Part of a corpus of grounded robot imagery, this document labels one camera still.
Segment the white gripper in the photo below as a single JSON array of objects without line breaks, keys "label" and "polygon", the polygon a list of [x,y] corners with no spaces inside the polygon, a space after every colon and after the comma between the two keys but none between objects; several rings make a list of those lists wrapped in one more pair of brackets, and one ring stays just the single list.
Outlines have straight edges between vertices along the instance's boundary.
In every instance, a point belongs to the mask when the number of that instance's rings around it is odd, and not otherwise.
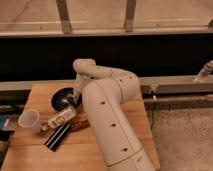
[{"label": "white gripper", "polygon": [[74,82],[74,88],[73,88],[73,98],[74,101],[77,101],[82,94],[82,91],[84,87],[88,84],[89,77],[86,75],[77,75],[75,82]]}]

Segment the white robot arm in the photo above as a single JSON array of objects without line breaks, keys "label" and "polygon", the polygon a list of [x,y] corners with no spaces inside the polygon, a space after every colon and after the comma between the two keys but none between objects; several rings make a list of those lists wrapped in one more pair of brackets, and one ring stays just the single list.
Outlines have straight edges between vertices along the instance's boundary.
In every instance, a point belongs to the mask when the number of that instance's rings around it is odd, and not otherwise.
[{"label": "white robot arm", "polygon": [[155,171],[121,104],[140,92],[138,77],[130,71],[98,66],[93,59],[73,62],[84,112],[108,171]]}]

